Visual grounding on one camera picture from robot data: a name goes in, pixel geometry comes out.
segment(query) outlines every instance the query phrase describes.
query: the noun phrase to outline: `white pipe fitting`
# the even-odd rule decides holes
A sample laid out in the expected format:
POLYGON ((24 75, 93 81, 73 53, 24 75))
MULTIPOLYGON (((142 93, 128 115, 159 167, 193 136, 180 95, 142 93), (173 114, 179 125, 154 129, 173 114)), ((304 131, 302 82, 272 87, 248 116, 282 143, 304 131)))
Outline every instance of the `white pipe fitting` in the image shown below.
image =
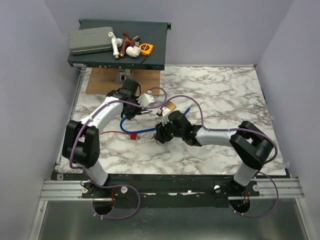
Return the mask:
POLYGON ((125 50, 126 54, 128 54, 130 57, 136 58, 139 56, 141 49, 137 46, 128 46, 125 50))
POLYGON ((110 31, 108 35, 111 38, 111 43, 112 43, 112 48, 113 48, 113 56, 116 59, 118 59, 119 55, 120 55, 119 51, 118 51, 118 47, 121 47, 124 40, 121 38, 116 38, 115 34, 112 31, 110 31))

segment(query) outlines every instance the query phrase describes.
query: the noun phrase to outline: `wooden board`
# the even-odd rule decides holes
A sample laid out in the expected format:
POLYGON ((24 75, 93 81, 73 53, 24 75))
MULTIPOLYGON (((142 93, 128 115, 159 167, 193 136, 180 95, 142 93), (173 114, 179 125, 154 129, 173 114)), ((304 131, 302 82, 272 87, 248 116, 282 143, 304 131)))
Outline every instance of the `wooden board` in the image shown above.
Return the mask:
MULTIPOLYGON (((107 94, 117 90, 122 85, 116 84, 119 69, 93 68, 89 78, 86 94, 107 94)), ((141 85, 141 92, 145 93, 152 87, 160 87, 160 71, 157 70, 131 70, 133 79, 141 85)), ((160 90, 152 90, 153 95, 159 95, 160 90)))

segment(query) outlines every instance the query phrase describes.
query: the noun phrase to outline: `marble tabletop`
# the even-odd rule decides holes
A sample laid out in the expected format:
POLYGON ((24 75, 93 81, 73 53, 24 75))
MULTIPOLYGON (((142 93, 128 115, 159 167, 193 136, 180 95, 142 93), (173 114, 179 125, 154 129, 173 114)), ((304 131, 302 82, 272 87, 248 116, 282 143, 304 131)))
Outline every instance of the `marble tabletop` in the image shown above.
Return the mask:
MULTIPOLYGON (((105 99, 105 95, 86 94, 91 69, 87 68, 73 119, 78 121, 90 114, 105 99)), ((263 98, 254 67, 192 67, 171 66, 161 71, 160 79, 168 96, 184 94, 196 99, 203 110, 204 123, 209 128, 231 128, 242 121, 251 121, 261 131, 276 141, 272 122, 263 98)), ((155 97, 156 103, 164 95, 155 97)), ((176 110, 184 112, 192 101, 178 97, 173 103, 176 110)), ((192 124, 201 124, 197 106, 187 114, 192 124)), ((120 116, 104 129, 120 131, 120 116)), ((155 114, 136 116, 124 122, 129 131, 154 128, 161 119, 155 114)), ((105 133, 100 135, 99 161, 108 173, 117 174, 206 174, 233 175, 241 159, 232 147, 208 145, 189 146, 174 138, 161 144, 151 139, 153 132, 140 134, 139 140, 128 135, 105 133)), ((285 175, 281 153, 266 164, 262 172, 269 175, 285 175)), ((69 167, 68 160, 61 157, 60 173, 78 173, 69 167)))

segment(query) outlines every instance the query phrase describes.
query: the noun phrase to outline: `wall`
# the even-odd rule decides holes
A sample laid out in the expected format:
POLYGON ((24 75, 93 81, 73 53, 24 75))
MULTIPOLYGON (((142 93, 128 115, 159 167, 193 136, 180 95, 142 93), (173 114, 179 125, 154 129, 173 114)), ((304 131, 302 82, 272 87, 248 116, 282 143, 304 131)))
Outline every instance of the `wall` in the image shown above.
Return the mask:
POLYGON ((78 19, 171 22, 167 64, 220 65, 257 64, 293 0, 45 2, 66 41, 78 19))
POLYGON ((320 236, 320 1, 295 0, 257 73, 283 156, 298 175, 320 236))
POLYGON ((42 0, 1 0, 0 9, 0 238, 25 240, 77 79, 42 0))

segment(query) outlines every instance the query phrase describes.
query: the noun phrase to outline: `tape measure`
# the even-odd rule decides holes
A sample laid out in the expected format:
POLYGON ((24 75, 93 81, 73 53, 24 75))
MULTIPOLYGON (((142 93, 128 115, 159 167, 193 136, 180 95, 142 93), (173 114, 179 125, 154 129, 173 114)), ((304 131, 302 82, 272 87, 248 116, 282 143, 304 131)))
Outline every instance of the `tape measure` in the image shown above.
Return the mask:
POLYGON ((139 48, 141 49, 141 54, 145 56, 149 56, 154 49, 154 46, 148 43, 142 43, 139 48))

